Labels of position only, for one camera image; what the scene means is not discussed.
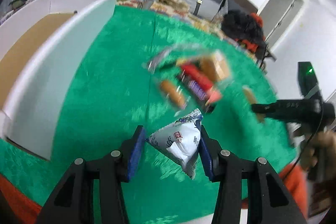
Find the person's right hand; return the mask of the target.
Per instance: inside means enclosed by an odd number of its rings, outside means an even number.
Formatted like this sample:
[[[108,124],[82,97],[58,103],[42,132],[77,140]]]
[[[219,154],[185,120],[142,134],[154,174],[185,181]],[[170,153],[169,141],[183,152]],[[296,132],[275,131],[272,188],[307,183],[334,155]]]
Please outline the person's right hand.
[[[310,170],[321,159],[321,152],[325,151],[326,177],[335,176],[335,132],[319,132],[311,139],[301,152],[300,165],[303,170]]]

